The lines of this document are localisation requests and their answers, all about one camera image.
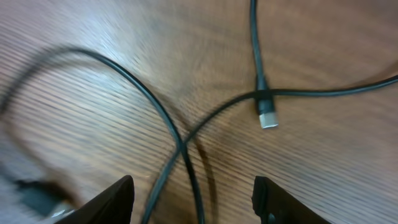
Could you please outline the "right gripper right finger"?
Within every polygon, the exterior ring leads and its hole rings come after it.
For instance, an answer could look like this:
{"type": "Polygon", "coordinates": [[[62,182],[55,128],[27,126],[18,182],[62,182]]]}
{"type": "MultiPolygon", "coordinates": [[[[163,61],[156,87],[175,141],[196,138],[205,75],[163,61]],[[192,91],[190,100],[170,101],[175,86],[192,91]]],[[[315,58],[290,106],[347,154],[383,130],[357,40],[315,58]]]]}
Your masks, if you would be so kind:
{"type": "Polygon", "coordinates": [[[262,224],[330,224],[267,177],[256,176],[251,198],[262,224]]]}

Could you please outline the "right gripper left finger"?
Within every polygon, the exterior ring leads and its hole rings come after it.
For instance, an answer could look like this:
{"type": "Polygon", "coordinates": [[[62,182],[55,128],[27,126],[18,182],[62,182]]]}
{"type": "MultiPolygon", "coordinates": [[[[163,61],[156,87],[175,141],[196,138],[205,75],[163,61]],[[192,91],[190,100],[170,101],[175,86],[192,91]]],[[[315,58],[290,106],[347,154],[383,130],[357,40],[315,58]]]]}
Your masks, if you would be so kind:
{"type": "Polygon", "coordinates": [[[130,224],[134,196],[133,178],[125,175],[56,224],[130,224]]]}

